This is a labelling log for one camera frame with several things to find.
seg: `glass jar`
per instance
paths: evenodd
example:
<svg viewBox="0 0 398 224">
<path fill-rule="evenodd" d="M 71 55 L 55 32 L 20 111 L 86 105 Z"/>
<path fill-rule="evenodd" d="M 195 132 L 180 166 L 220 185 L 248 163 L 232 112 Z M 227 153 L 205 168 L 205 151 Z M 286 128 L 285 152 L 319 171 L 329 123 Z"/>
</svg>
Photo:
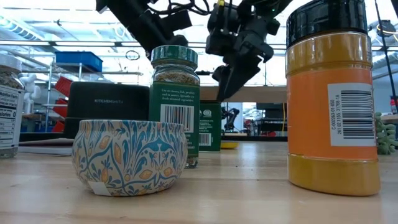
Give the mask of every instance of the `glass jar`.
<svg viewBox="0 0 398 224">
<path fill-rule="evenodd" d="M 12 158 L 18 151 L 24 104 L 21 70 L 20 60 L 0 54 L 0 159 Z"/>
<path fill-rule="evenodd" d="M 195 168 L 199 155 L 200 79 L 198 54 L 188 47 L 164 45 L 152 51 L 155 68 L 150 86 L 149 119 L 185 126 L 186 168 Z"/>
</svg>

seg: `nutrition facts label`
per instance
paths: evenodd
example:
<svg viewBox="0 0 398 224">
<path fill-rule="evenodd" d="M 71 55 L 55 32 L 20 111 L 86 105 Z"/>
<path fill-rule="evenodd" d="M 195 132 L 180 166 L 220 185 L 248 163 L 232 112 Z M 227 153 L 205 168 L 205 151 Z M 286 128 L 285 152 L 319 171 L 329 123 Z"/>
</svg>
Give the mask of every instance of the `nutrition facts label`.
<svg viewBox="0 0 398 224">
<path fill-rule="evenodd" d="M 18 145 L 23 92 L 0 85 L 0 149 Z"/>
</svg>

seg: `small white label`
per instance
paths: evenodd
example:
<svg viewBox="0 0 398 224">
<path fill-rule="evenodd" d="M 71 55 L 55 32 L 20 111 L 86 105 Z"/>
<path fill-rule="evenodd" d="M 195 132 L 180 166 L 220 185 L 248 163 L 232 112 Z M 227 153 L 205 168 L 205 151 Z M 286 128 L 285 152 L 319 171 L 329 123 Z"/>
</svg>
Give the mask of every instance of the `small white label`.
<svg viewBox="0 0 398 224">
<path fill-rule="evenodd" d="M 199 133 L 199 146 L 211 146 L 211 133 Z"/>
<path fill-rule="evenodd" d="M 328 85 L 331 146 L 375 146 L 372 85 Z"/>
<path fill-rule="evenodd" d="M 175 123 L 184 125 L 186 133 L 193 133 L 195 107 L 184 105 L 160 106 L 160 122 Z"/>
<path fill-rule="evenodd" d="M 23 104 L 23 90 L 0 85 L 0 150 L 18 146 Z"/>
<path fill-rule="evenodd" d="M 93 189 L 94 194 L 111 196 L 104 183 L 89 181 L 88 184 L 90 185 L 91 189 Z"/>
</svg>

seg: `green label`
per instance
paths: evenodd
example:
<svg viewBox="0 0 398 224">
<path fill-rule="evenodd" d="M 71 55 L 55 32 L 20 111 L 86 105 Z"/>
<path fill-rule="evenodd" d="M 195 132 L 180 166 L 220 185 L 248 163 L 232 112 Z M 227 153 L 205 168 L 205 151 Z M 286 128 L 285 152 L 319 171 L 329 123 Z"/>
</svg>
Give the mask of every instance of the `green label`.
<svg viewBox="0 0 398 224">
<path fill-rule="evenodd" d="M 168 82 L 150 86 L 149 120 L 183 124 L 188 157 L 199 155 L 200 87 Z"/>
<path fill-rule="evenodd" d="M 199 150 L 219 152 L 221 147 L 221 105 L 219 103 L 201 103 L 199 117 Z"/>
</svg>

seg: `green leaves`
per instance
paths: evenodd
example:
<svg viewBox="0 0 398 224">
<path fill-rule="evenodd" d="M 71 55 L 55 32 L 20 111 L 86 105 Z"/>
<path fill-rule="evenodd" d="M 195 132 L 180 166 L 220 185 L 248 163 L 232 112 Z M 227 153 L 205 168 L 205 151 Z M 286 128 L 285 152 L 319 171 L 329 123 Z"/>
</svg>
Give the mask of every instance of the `green leaves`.
<svg viewBox="0 0 398 224">
<path fill-rule="evenodd" d="M 396 151 L 396 126 L 394 124 L 383 124 L 381 113 L 375 113 L 377 153 L 379 155 L 390 155 Z"/>
</svg>

